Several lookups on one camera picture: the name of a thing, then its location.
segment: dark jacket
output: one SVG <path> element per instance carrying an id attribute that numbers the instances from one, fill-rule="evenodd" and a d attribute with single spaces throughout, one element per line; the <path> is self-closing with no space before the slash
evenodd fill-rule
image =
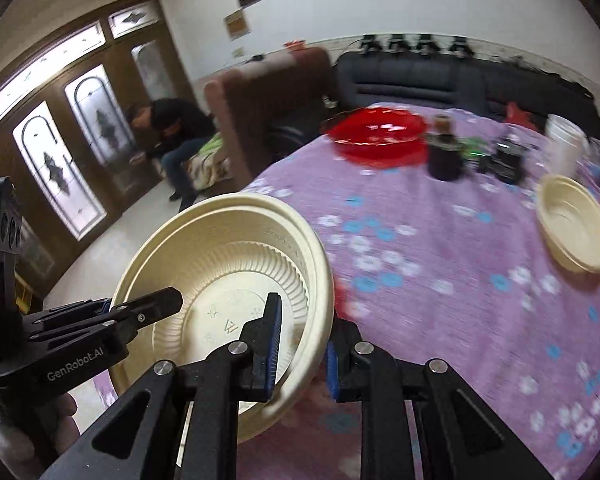
<path id="1" fill-rule="evenodd" d="M 163 131 L 178 120 L 182 122 L 180 131 L 166 136 Z M 160 143 L 146 152 L 148 158 L 160 158 L 178 148 L 185 140 L 211 137 L 216 132 L 213 119 L 206 116 L 195 104 L 183 99 L 165 98 L 153 101 L 151 126 L 160 132 Z"/>

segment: black shoe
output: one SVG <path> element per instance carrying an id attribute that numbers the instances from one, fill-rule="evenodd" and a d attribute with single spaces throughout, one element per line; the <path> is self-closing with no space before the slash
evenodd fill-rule
<path id="1" fill-rule="evenodd" d="M 180 209 L 178 209 L 178 213 L 182 213 L 185 209 L 190 208 L 197 198 L 197 195 L 183 196 L 182 202 L 180 202 Z"/>

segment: beige plastic bowl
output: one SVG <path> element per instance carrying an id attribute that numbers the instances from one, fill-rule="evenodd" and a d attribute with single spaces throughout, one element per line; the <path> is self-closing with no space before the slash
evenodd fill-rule
<path id="1" fill-rule="evenodd" d="M 538 219 L 554 259 L 571 272 L 600 272 L 600 205 L 565 176 L 545 175 L 538 189 Z"/>
<path id="2" fill-rule="evenodd" d="M 174 286 L 182 309 L 142 329 L 110 369 L 120 395 L 160 359 L 187 364 L 238 339 L 260 317 L 269 292 L 282 297 L 276 389 L 267 404 L 241 403 L 238 441 L 274 424 L 315 375 L 333 321 L 333 278 L 311 226 L 269 196 L 205 200 L 160 227 L 126 269 L 112 305 Z"/>

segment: bowl rim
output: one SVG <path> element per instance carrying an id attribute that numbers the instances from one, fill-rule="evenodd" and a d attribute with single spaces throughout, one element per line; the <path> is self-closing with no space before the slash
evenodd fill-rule
<path id="1" fill-rule="evenodd" d="M 336 139 L 331 134 L 331 130 L 334 127 L 338 126 L 342 121 L 345 121 L 350 116 L 355 115 L 364 110 L 384 110 L 386 112 L 404 112 L 404 113 L 400 113 L 400 115 L 409 114 L 410 116 L 412 116 L 414 118 L 420 119 L 424 125 L 424 129 L 422 132 L 420 132 L 419 134 L 415 134 L 410 139 L 402 139 L 402 140 L 396 139 L 395 142 L 386 142 L 385 140 L 379 140 L 378 142 L 351 142 L 350 140 Z M 320 132 L 321 132 L 321 134 L 328 136 L 333 142 L 335 142 L 336 144 L 339 144 L 341 146 L 395 146 L 396 144 L 405 144 L 408 142 L 424 140 L 423 135 L 427 133 L 427 120 L 421 114 L 416 114 L 414 112 L 411 112 L 410 110 L 402 110 L 400 108 L 385 108 L 385 107 L 356 108 L 355 110 L 346 110 L 344 112 L 337 113 L 333 117 L 323 121 L 322 124 L 320 125 Z"/>
<path id="2" fill-rule="evenodd" d="M 276 384 L 274 397 L 268 403 L 256 404 L 240 414 L 238 442 L 248 440 L 265 431 L 284 415 L 313 379 L 326 350 L 333 323 L 333 277 L 322 243 L 307 220 L 282 200 L 256 193 L 229 193 L 199 202 L 165 222 L 138 249 L 122 274 L 111 301 L 113 308 L 128 300 L 131 288 L 144 264 L 171 236 L 210 214 L 241 206 L 256 207 L 277 214 L 290 222 L 293 228 L 299 232 L 302 240 L 298 240 L 297 244 L 299 246 L 306 245 L 306 251 L 303 253 L 310 254 L 312 258 L 312 264 L 307 266 L 307 272 L 311 270 L 314 275 L 316 290 L 312 291 L 312 296 L 309 298 L 307 322 L 296 354 L 289 363 L 289 374 L 284 381 L 281 380 Z M 124 379 L 121 375 L 125 374 L 123 368 L 120 367 L 121 364 L 122 362 L 116 365 L 116 368 L 109 369 L 111 383 L 117 393 L 122 390 L 121 382 Z"/>
<path id="3" fill-rule="evenodd" d="M 567 246 L 565 246 L 564 243 L 562 243 L 562 241 L 560 240 L 560 238 L 558 238 L 554 234 L 554 231 L 550 228 L 551 222 L 548 219 L 548 213 L 544 205 L 546 203 L 546 194 L 548 187 L 551 185 L 568 186 L 571 190 L 573 190 L 573 192 L 577 192 L 580 195 L 583 195 L 596 211 L 598 224 L 600 224 L 600 204 L 582 184 L 577 183 L 572 178 L 550 173 L 544 175 L 540 179 L 540 184 L 538 187 L 538 206 L 536 207 L 536 211 L 538 213 L 538 219 L 542 225 L 542 229 L 544 230 L 545 234 L 550 238 L 552 243 L 554 243 L 565 254 L 565 256 L 567 256 L 577 266 L 590 272 L 599 271 L 600 263 L 594 264 L 584 262 L 581 258 L 574 254 L 573 251 L 571 251 Z"/>

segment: finger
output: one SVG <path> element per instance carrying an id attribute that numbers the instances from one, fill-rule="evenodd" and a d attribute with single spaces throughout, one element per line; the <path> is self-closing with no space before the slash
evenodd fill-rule
<path id="1" fill-rule="evenodd" d="M 59 416 L 72 416 L 78 411 L 78 405 L 70 394 L 61 395 L 56 399 Z"/>
<path id="2" fill-rule="evenodd" d="M 31 460 L 34 454 L 35 449 L 27 435 L 0 421 L 0 458 L 4 462 L 24 462 Z"/>
<path id="3" fill-rule="evenodd" d="M 56 450 L 59 454 L 64 453 L 72 444 L 78 440 L 80 431 L 73 417 L 66 416 L 58 421 L 58 431 L 56 433 Z"/>

